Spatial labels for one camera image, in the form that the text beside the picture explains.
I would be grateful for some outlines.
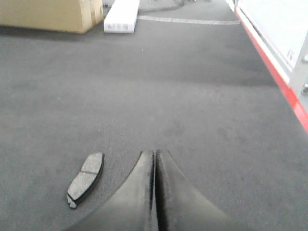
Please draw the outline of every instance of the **white wall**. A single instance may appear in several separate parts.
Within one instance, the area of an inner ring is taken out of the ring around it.
[[[240,0],[239,7],[292,71],[308,32],[308,0]]]

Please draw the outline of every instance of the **gray carpet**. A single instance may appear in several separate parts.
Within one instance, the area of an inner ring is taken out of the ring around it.
[[[223,0],[151,15],[236,20]],[[1,231],[63,230],[108,199],[141,150],[158,148],[251,228],[308,230],[308,137],[241,25],[1,27],[0,54]],[[98,151],[102,178],[71,210],[66,190]]]

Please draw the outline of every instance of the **red stripe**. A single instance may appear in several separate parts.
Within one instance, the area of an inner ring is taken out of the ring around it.
[[[303,105],[299,102],[296,94],[294,91],[289,88],[289,86],[285,83],[282,76],[274,67],[273,63],[270,61],[268,56],[265,54],[263,49],[261,48],[260,44],[256,41],[250,30],[248,29],[247,25],[243,22],[243,19],[238,14],[237,9],[235,10],[236,15],[242,21],[242,24],[247,31],[253,45],[255,46],[256,50],[258,51],[259,55],[261,56],[263,62],[265,63],[266,67],[270,71],[271,75],[273,76],[274,80],[276,81],[278,87],[280,88],[281,92],[289,102],[290,106],[293,108],[295,115],[297,116],[299,122],[302,124],[306,132],[308,133],[308,113],[304,109]]]

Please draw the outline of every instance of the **white foam block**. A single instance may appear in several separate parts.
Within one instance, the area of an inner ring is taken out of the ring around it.
[[[115,0],[104,20],[106,33],[134,33],[140,0]]]

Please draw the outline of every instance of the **cardboard box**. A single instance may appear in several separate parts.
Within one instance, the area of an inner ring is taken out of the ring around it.
[[[85,33],[102,20],[102,0],[0,0],[3,26]]]

